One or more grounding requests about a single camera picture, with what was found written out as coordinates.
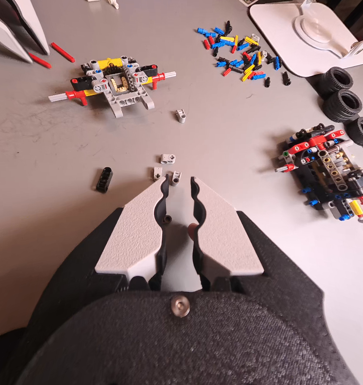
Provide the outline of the white stand base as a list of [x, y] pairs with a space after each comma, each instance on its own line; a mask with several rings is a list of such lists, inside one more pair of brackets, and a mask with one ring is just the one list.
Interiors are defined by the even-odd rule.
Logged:
[[358, 41], [334, 11], [322, 3], [254, 2], [249, 14], [295, 75], [310, 77], [332, 67], [363, 65], [363, 40]]

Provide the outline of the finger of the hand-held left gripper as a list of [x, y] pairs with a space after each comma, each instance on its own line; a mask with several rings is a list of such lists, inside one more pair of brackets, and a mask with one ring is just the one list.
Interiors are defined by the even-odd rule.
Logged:
[[[34, 7], [33, 6], [14, 6], [15, 12], [20, 19], [21, 24], [26, 31], [34, 37]], [[8, 50], [15, 53], [24, 61], [32, 64], [33, 60], [29, 53], [25, 50], [23, 45], [18, 41], [13, 31], [9, 26], [0, 18], [0, 43]]]
[[[8, 26], [9, 26], [8, 23], [10, 22], [10, 24], [12, 24], [12, 25], [16, 24], [17, 26], [23, 27], [23, 25], [20, 22], [20, 19], [18, 18], [17, 14], [15, 12], [14, 6], [33, 6], [33, 4], [32, 4], [32, 2], [30, 0], [6, 0], [6, 1], [0, 1], [0, 18], [2, 19], [2, 21], [4, 21]], [[34, 37], [29, 35], [29, 33], [26, 31], [26, 29], [24, 27], [23, 27], [23, 29], [28, 33], [28, 35], [38, 45], [40, 50], [45, 55], [50, 55], [49, 45], [48, 45], [47, 40], [45, 38], [45, 34], [44, 34], [44, 31], [43, 31], [43, 28], [42, 28], [42, 26], [40, 24], [40, 21], [39, 21], [39, 18], [37, 16], [36, 12], [35, 12], [35, 9], [34, 9], [33, 27], [34, 27]]]

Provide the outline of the red lego axle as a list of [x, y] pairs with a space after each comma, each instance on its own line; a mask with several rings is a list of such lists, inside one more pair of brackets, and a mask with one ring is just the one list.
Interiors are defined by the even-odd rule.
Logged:
[[75, 62], [75, 59], [72, 55], [70, 55], [68, 52], [66, 52], [63, 48], [61, 48], [59, 45], [56, 43], [52, 42], [51, 47], [53, 50], [55, 50], [57, 53], [59, 53], [61, 56], [63, 56], [66, 60], [68, 60], [71, 63]]
[[52, 65], [48, 63], [47, 61], [39, 58], [38, 56], [33, 55], [32, 53], [28, 52], [30, 58], [33, 60], [33, 62], [43, 66], [44, 68], [51, 69]]

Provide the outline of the pile of coloured lego pins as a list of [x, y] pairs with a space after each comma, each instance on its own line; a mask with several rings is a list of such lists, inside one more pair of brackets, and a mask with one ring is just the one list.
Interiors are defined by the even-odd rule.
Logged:
[[260, 44], [260, 37], [255, 33], [243, 38], [232, 35], [233, 27], [228, 20], [223, 28], [206, 29], [198, 27], [195, 32], [202, 35], [203, 46], [216, 60], [215, 67], [221, 70], [223, 77], [236, 74], [241, 82], [262, 82], [265, 88], [271, 87], [271, 77], [266, 73], [267, 66], [279, 72], [283, 61], [279, 56], [272, 56]]

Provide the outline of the black short lego beam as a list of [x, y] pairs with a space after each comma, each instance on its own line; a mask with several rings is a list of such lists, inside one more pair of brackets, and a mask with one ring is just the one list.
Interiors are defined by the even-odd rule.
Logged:
[[111, 183], [112, 176], [113, 176], [113, 171], [110, 167], [103, 168], [100, 178], [96, 185], [96, 190], [101, 193], [106, 193]]

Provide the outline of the black red lego chassis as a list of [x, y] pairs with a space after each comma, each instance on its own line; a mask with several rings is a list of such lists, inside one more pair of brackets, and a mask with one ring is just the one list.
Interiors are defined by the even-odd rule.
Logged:
[[329, 209], [342, 222], [356, 217], [363, 223], [363, 168], [349, 150], [357, 140], [344, 135], [322, 123], [295, 132], [283, 145], [278, 160], [284, 164], [275, 172], [293, 173], [317, 211]]

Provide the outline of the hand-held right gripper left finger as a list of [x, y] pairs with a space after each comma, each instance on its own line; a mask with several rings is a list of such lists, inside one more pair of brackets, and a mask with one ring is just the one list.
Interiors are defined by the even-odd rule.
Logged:
[[128, 283], [143, 277], [151, 290], [161, 289], [167, 262], [163, 219], [168, 194], [166, 175], [124, 206], [95, 266], [97, 273], [124, 275]]

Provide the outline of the yellow grey lego gear assembly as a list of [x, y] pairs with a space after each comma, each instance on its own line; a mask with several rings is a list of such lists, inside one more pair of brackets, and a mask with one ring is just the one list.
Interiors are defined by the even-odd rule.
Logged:
[[90, 60], [81, 65], [84, 76], [71, 79], [72, 90], [49, 96], [50, 102], [79, 99], [87, 105], [87, 97], [104, 95], [116, 118], [123, 116], [122, 108], [142, 103], [147, 110], [155, 104], [145, 85], [157, 89], [160, 81], [175, 77], [175, 71], [158, 72], [158, 66], [141, 66], [134, 58], [121, 56], [116, 59]]

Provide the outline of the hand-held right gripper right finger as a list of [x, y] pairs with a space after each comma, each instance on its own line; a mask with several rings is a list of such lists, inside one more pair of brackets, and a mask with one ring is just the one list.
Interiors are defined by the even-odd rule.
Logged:
[[193, 264], [203, 291], [220, 278], [258, 276], [264, 268], [236, 209], [197, 177], [191, 177]]

